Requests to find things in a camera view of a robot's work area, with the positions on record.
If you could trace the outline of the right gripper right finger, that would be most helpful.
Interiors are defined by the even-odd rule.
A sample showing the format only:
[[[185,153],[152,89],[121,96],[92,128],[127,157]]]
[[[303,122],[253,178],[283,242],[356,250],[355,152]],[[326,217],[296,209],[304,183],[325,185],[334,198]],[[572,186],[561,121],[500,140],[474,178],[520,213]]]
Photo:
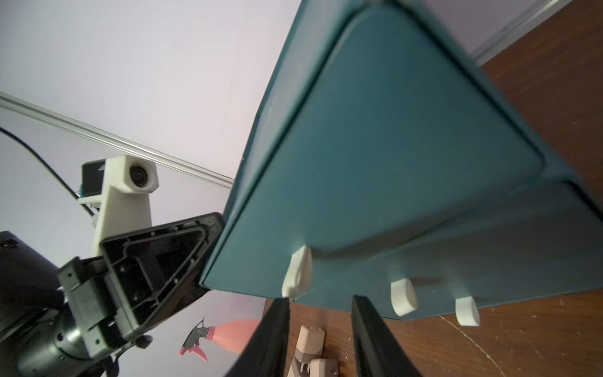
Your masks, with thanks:
[[[368,297],[353,296],[351,321],[359,376],[421,376]]]

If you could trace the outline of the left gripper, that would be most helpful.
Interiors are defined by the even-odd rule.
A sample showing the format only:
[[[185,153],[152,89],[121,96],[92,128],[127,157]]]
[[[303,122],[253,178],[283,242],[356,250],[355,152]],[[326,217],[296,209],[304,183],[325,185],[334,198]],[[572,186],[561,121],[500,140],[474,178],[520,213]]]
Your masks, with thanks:
[[[207,294],[199,281],[224,226],[214,212],[103,240],[115,304],[100,258],[58,268],[3,231],[1,374],[118,376],[131,340]]]

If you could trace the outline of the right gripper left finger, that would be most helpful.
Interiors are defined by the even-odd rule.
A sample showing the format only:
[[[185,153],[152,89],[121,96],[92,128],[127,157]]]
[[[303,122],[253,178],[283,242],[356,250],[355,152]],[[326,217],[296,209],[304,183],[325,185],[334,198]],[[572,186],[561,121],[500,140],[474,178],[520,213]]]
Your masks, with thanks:
[[[290,300],[276,299],[226,376],[285,376],[290,317]]]

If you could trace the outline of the teal top drawer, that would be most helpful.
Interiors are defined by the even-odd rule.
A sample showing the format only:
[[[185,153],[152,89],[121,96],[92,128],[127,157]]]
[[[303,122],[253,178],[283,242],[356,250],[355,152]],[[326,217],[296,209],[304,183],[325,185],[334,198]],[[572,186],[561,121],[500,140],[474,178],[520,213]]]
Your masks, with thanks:
[[[279,297],[307,246],[318,287],[543,167],[521,118],[420,1],[304,1],[202,283]]]

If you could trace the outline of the beige plug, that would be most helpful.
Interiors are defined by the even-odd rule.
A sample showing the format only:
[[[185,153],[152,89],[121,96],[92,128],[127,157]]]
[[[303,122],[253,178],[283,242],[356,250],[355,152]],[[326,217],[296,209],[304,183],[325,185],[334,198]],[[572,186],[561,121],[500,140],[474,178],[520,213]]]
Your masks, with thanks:
[[[332,359],[313,359],[309,364],[309,377],[339,377],[339,363]]]
[[[323,329],[301,326],[287,377],[311,376],[311,362],[322,358],[325,338],[326,332]]]

